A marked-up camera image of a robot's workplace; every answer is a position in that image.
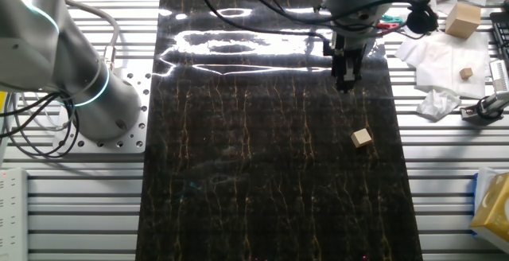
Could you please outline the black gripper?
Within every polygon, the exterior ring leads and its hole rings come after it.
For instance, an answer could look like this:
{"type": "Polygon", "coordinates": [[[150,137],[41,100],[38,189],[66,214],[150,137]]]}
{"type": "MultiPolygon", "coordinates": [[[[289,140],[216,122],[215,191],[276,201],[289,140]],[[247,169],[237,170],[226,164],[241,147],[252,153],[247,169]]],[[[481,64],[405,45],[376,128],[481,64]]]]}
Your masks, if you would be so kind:
{"type": "Polygon", "coordinates": [[[323,55],[332,56],[332,76],[338,91],[349,92],[356,81],[362,79],[360,69],[367,41],[366,37],[345,37],[338,33],[333,33],[331,38],[322,38],[323,55]]]}

